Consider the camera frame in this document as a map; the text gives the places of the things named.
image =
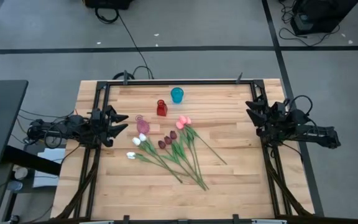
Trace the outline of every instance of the pink tulip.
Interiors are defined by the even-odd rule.
[[[177,121],[176,125],[179,130],[182,130],[183,128],[185,128],[185,125],[183,125],[180,121]]]
[[[179,116],[179,122],[181,122],[181,124],[186,124],[187,123],[187,119],[185,116],[180,115]]]

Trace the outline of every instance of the artificial flower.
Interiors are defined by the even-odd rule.
[[[139,139],[140,139],[141,141],[146,141],[146,140],[147,140],[147,137],[146,137],[146,135],[144,135],[143,133],[141,133],[141,134],[139,135]]]
[[[138,139],[138,138],[133,138],[132,142],[135,144],[135,146],[139,146],[142,141],[140,139]]]
[[[187,119],[185,116],[180,115],[179,116],[179,122],[181,122],[181,124],[186,124],[187,123]]]
[[[163,141],[158,141],[158,146],[160,146],[161,149],[165,149],[165,146],[167,145]]]
[[[185,126],[183,124],[181,124],[180,121],[177,121],[176,125],[179,130],[182,130],[183,128],[185,128]]]
[[[169,133],[169,136],[170,136],[171,139],[173,139],[173,140],[175,140],[175,139],[178,137],[175,131],[171,131],[171,132]]]
[[[136,159],[136,153],[134,152],[127,152],[128,159]]]
[[[164,141],[165,141],[165,143],[167,143],[167,144],[172,144],[172,139],[171,139],[170,137],[168,137],[168,136],[165,136],[165,137],[164,137]]]

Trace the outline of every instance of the white tulip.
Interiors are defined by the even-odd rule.
[[[127,157],[128,157],[128,159],[136,159],[136,153],[134,153],[134,152],[128,152],[127,153]]]
[[[141,134],[139,135],[139,139],[140,139],[141,141],[146,141],[146,140],[147,140],[147,136],[144,135],[143,133],[141,133]]]
[[[140,141],[138,138],[133,138],[132,142],[135,144],[135,146],[139,146],[142,141]]]

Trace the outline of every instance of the wooden table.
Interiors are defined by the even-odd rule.
[[[279,79],[264,82],[270,105],[284,100]],[[173,105],[170,99],[170,90],[176,86],[185,92],[180,105]],[[86,113],[91,111],[95,88],[96,81],[81,82],[76,102],[80,115],[88,116]],[[157,100],[168,105],[167,117],[156,115]],[[273,218],[261,143],[246,113],[247,100],[252,100],[247,85],[112,87],[109,105],[119,114],[129,115],[124,121],[129,126],[114,140],[114,147],[102,148],[92,220],[122,220],[124,215],[130,215],[131,220],[226,219],[232,218],[232,214],[239,214],[240,218]],[[191,117],[198,134],[228,163],[225,166],[201,141],[196,141],[208,191],[191,179],[180,184],[168,171],[126,157],[127,152],[139,152],[131,141],[138,136],[135,121],[138,114],[150,123],[149,137],[156,147],[158,140],[176,130],[174,124],[179,115]],[[295,142],[286,143],[298,148]],[[66,154],[77,145],[69,141]],[[286,147],[279,150],[288,188],[313,213],[299,155]],[[80,148],[64,162],[51,217],[58,215],[76,192],[83,156],[84,149]],[[276,189],[283,213],[283,200],[279,188]],[[83,198],[82,215],[87,195]]]

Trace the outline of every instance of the red tulip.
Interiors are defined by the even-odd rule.
[[[164,137],[164,141],[165,141],[165,143],[167,143],[167,144],[172,144],[172,139],[171,139],[170,137],[168,137],[168,136],[165,136],[165,137]]]
[[[171,131],[171,132],[169,133],[169,136],[170,136],[173,140],[175,140],[175,139],[178,137],[175,131]]]
[[[165,149],[166,144],[163,141],[158,141],[158,146],[160,146],[160,149]]]

